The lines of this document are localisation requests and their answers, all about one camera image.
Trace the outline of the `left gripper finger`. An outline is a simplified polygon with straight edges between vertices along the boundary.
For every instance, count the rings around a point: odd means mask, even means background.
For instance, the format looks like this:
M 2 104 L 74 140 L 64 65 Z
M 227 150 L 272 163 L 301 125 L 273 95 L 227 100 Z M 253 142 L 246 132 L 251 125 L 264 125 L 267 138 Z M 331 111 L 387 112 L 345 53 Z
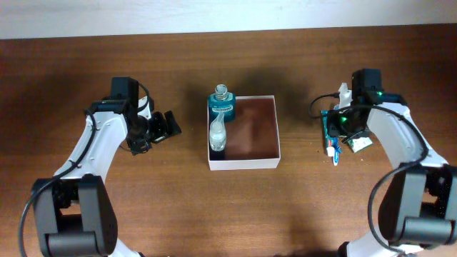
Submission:
M 164 114 L 166 125 L 167 125 L 167 135 L 176 136 L 181 133 L 181 128 L 177 124 L 176 119 L 172 111 L 167 111 Z
M 149 120 L 149 136 L 152 143 L 160 143 L 167 137 L 168 126 L 164 115 L 156 111 Z

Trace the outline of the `clear pump sanitizer bottle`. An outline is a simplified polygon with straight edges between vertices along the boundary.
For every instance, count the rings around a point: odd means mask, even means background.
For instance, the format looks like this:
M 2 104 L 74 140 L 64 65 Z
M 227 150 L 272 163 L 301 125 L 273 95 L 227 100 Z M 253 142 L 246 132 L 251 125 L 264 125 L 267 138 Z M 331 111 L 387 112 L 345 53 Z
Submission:
M 224 124 L 224 113 L 218 112 L 217 117 L 209 127 L 210 157 L 215 161 L 222 161 L 225 157 L 226 128 Z

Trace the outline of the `teal mouthwash bottle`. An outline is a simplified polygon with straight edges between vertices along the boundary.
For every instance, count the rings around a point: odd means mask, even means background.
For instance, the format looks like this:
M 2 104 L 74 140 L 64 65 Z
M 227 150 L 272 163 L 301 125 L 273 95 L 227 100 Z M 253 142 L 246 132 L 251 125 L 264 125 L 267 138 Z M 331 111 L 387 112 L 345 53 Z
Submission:
M 224 122 L 234 121 L 236 118 L 236 95 L 228 91 L 226 85 L 219 84 L 215 88 L 215 93 L 208 97 L 209 121 L 210 123 L 224 113 Z

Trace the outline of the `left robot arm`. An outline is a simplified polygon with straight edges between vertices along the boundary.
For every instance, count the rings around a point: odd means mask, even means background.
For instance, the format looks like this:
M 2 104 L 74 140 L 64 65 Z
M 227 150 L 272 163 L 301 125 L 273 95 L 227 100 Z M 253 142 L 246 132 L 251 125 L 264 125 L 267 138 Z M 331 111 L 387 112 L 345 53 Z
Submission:
M 173 113 L 155 111 L 149 95 L 139 96 L 142 89 L 131 77 L 112 78 L 111 93 L 85 111 L 70 157 L 51 178 L 35 181 L 24 209 L 34 211 L 44 256 L 139 256 L 118 236 L 107 173 L 122 143 L 139 155 L 181 133 Z

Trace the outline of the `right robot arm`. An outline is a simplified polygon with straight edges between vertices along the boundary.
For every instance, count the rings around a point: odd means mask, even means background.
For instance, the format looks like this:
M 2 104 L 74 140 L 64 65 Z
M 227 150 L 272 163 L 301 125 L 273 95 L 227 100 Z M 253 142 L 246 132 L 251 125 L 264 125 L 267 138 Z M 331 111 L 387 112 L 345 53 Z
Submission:
M 393 170 L 368 199 L 370 231 L 343 243 L 338 256 L 415 256 L 456 243 L 456 167 L 437 154 L 399 94 L 383 90 L 378 69 L 353 72 L 336 110 L 323 116 L 327 134 L 345 140 L 372 133 Z

